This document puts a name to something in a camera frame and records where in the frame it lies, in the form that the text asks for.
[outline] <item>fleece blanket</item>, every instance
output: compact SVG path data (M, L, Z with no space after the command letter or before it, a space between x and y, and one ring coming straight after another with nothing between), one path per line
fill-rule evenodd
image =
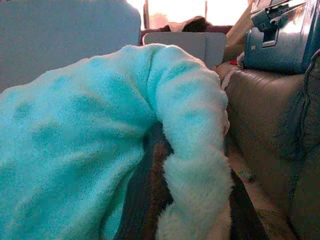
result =
M0 239L98 240L117 232L143 136L163 124L173 198L159 240L203 240L228 202L227 97L175 46L126 46L0 95Z

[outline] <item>window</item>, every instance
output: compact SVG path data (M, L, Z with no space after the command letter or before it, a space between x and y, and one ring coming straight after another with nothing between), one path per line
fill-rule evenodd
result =
M234 25L251 0L127 0L141 15L144 29L144 3L148 4L149 27L182 23L196 16L206 17L215 26Z

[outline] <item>fuzzy blanket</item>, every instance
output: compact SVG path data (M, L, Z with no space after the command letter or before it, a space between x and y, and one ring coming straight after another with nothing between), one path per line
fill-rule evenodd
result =
M227 97L175 46L126 46L0 95L0 239L113 239L143 136L157 121L174 150L173 198L158 240L204 240L228 202Z

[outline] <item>floor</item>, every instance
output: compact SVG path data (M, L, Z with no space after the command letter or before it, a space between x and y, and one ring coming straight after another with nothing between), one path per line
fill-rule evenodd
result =
M262 185L255 179L254 172L250 170L241 151L230 137L227 137L227 156L230 166L243 181L270 240L296 240L286 223L286 216L264 192Z

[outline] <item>red object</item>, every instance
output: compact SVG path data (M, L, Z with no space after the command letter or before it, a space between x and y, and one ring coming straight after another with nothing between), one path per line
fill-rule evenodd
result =
M237 62L237 60L232 60L232 61L230 61L230 64L231 65L238 65L238 62Z

